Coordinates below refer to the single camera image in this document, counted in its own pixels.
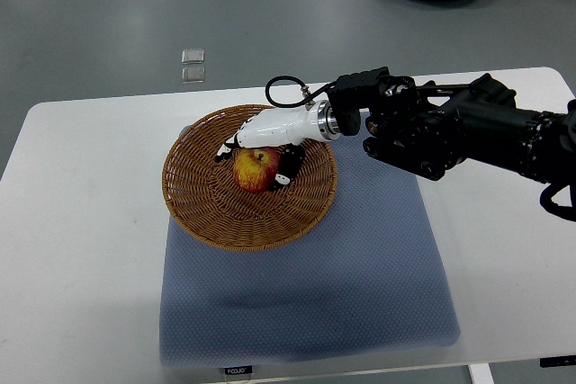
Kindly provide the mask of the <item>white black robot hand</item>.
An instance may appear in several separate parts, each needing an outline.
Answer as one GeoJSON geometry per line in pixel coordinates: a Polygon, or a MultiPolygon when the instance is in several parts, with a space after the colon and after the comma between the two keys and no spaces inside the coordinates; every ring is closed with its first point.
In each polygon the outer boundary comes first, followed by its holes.
{"type": "Polygon", "coordinates": [[[329,142],[340,137],[339,126],[330,103],[320,101],[306,107],[268,108],[246,120],[238,131],[219,148],[215,161],[231,157],[239,148],[281,147],[277,174],[270,189],[276,191],[290,184],[304,160],[302,142],[312,139],[329,142]]]}

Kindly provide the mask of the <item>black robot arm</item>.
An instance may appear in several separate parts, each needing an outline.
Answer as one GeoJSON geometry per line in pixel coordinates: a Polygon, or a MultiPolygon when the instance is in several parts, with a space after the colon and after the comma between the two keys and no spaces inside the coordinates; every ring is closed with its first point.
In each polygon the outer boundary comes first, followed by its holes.
{"type": "Polygon", "coordinates": [[[484,74],[470,84],[416,85],[387,67],[340,76],[325,88],[341,134],[366,127],[365,153],[437,181],[465,159],[543,183],[541,207],[573,221],[575,206],[554,196],[575,194],[575,102],[565,113],[519,109],[516,93],[484,74]]]}

